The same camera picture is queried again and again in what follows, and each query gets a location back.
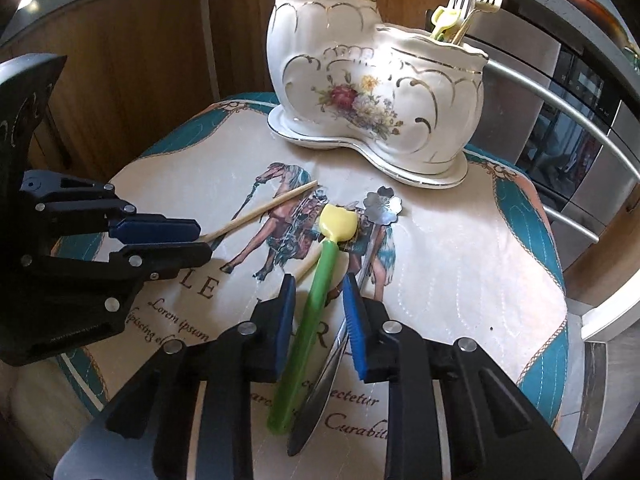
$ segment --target wooden cabinet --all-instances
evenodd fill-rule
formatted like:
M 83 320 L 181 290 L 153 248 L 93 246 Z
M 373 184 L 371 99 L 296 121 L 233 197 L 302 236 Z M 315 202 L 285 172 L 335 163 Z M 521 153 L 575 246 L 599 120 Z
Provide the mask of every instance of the wooden cabinet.
M 378 3 L 387 21 L 423 27 L 425 10 L 446 1 Z M 34 22 L 0 47 L 0 60 L 30 52 L 68 59 L 50 99 L 52 121 L 31 146 L 33 166 L 107 180 L 215 95 L 271 91 L 273 3 L 79 0 Z

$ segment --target countertop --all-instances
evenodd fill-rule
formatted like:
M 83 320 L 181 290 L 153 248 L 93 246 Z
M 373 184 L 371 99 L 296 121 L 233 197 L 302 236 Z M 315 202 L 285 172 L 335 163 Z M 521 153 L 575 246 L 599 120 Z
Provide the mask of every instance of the countertop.
M 0 46 L 24 31 L 31 24 L 61 7 L 78 0 L 37 0 L 37 6 L 18 10 L 0 37 Z M 605 66 L 640 107 L 640 76 L 622 52 L 591 20 L 565 0 L 504 0 L 503 7 L 537 25 L 547 34 L 568 44 L 579 54 L 588 52 L 592 59 Z

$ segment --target white porcelain vase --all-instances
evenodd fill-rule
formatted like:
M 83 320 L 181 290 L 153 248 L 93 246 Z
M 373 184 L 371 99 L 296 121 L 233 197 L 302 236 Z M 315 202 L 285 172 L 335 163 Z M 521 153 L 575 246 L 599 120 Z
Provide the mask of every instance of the white porcelain vase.
M 383 23 L 376 0 L 275 0 L 267 58 L 282 126 L 319 139 L 305 146 L 357 139 L 389 165 L 438 175 L 478 126 L 487 55 Z

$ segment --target ceramic saucer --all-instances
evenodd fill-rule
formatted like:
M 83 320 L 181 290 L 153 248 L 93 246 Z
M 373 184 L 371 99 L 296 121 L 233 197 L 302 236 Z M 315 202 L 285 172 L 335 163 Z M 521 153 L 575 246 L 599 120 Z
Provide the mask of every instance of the ceramic saucer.
M 393 164 L 389 164 L 379 155 L 371 151 L 364 142 L 361 142 L 358 139 L 351 139 L 350 137 L 311 137 L 299 134 L 284 124 L 282 121 L 283 114 L 284 108 L 282 105 L 278 105 L 269 113 L 269 117 L 267 119 L 269 127 L 279 137 L 282 137 L 289 142 L 293 142 L 294 144 L 298 144 L 306 148 L 313 148 L 315 150 L 351 148 L 352 150 L 359 152 L 380 171 L 403 184 L 427 189 L 448 189 L 450 187 L 456 187 L 466 177 L 468 163 L 463 152 L 456 155 L 451 167 L 443 173 L 435 175 L 414 173 L 413 171 L 403 170 Z

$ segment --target teal border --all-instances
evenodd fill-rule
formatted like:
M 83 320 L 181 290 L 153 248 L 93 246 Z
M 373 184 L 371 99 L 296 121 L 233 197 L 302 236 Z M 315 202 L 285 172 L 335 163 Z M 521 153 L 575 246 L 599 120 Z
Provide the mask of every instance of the teal border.
M 243 100 L 246 107 L 264 114 L 268 114 L 273 106 L 278 104 L 276 95 L 270 92 L 248 92 L 231 96 L 225 101 L 236 102 L 238 100 Z M 232 108 L 228 109 L 224 107 L 216 107 L 204 112 L 186 121 L 164 139 L 156 142 L 151 148 L 146 150 L 140 158 L 173 153 L 193 146 L 211 136 L 215 128 L 233 112 Z M 484 159 L 480 157 L 486 157 L 522 173 L 513 164 L 505 160 L 500 160 L 471 144 L 465 147 L 465 151 L 467 158 L 473 162 L 483 162 Z M 531 205 L 528 197 L 516 183 L 498 178 L 496 179 L 496 199 L 497 205 L 502 211 L 514 236 L 545 266 L 551 275 L 555 277 L 560 287 L 563 288 L 564 281 L 562 280 L 562 271 L 558 264 L 553 240 L 546 230 L 545 225 L 542 223 L 542 219 L 537 210 Z M 100 234 L 65 237 L 60 241 L 56 255 L 65 258 L 91 260 L 97 253 L 101 240 L 102 235 Z M 549 424 L 553 423 L 556 418 L 562 400 L 564 380 L 566 379 L 567 350 L 568 337 L 565 326 L 564 330 L 562 330 L 559 335 L 550 342 L 542 354 L 537 357 L 519 384 L 520 389 Z M 74 368 L 76 368 L 78 373 L 87 382 L 92 392 L 94 392 L 101 401 L 106 403 L 106 396 L 102 390 L 102 384 L 84 352 L 70 352 L 67 356 Z M 58 363 L 76 391 L 76 394 L 82 402 L 84 402 L 89 411 L 95 415 L 97 409 L 94 404 L 76 384 L 65 362 L 60 357 L 58 357 Z

